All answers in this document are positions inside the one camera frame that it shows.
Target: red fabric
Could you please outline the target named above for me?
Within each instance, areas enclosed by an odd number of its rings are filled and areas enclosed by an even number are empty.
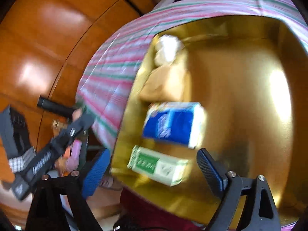
[[[170,231],[200,231],[200,228],[191,221],[160,210],[127,189],[123,189],[120,202],[140,227],[164,227]]]

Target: green and white box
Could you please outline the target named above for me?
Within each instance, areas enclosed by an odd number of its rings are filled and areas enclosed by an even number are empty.
[[[188,163],[186,159],[135,146],[127,168],[167,186],[174,186],[183,180]]]

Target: tissue box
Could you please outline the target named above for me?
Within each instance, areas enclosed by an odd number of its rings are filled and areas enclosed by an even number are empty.
[[[202,144],[205,120],[205,110],[198,102],[154,103],[147,111],[143,137],[193,149]]]
[[[186,159],[135,146],[127,168],[167,186],[174,186],[183,180],[188,162]]]

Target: wooden cabinet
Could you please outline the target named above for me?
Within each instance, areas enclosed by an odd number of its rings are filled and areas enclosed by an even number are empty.
[[[112,35],[123,25],[138,17],[138,13],[127,2],[119,0],[101,15],[97,23]]]
[[[130,0],[143,14],[149,13],[155,7],[152,0]]]
[[[130,0],[142,13],[151,0]],[[88,62],[119,28],[139,17],[125,0],[16,0],[0,23],[0,111],[26,117],[30,141],[41,149],[58,116],[36,108],[40,95],[66,106]],[[0,139],[0,180],[12,182]]]

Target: blue gripper pad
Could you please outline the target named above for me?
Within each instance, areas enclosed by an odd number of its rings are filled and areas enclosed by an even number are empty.
[[[227,187],[227,170],[215,162],[205,148],[198,150],[197,163],[213,195],[222,198]]]
[[[110,151],[107,148],[102,148],[94,159],[90,162],[90,166],[85,165],[82,173],[84,179],[82,182],[81,195],[87,198],[94,194],[98,187],[108,165],[110,163]]]

